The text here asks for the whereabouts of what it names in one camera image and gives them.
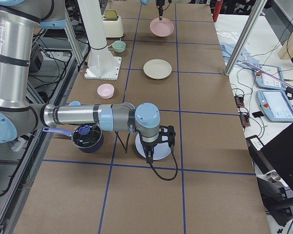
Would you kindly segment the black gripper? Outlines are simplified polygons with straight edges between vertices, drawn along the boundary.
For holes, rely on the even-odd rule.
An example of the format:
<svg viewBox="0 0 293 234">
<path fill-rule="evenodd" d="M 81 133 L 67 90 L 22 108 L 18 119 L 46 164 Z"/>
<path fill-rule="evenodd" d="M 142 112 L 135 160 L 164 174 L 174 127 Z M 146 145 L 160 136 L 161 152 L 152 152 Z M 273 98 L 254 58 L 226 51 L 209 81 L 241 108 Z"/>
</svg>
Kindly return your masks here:
<svg viewBox="0 0 293 234">
<path fill-rule="evenodd" d="M 154 154 L 154 143 L 143 141 L 143 150 L 146 156 L 146 162 L 152 163 L 152 158 Z"/>
<path fill-rule="evenodd" d="M 156 0 L 156 7 L 158 9 L 159 20 L 163 18 L 163 7 L 165 5 L 165 0 Z"/>
</svg>

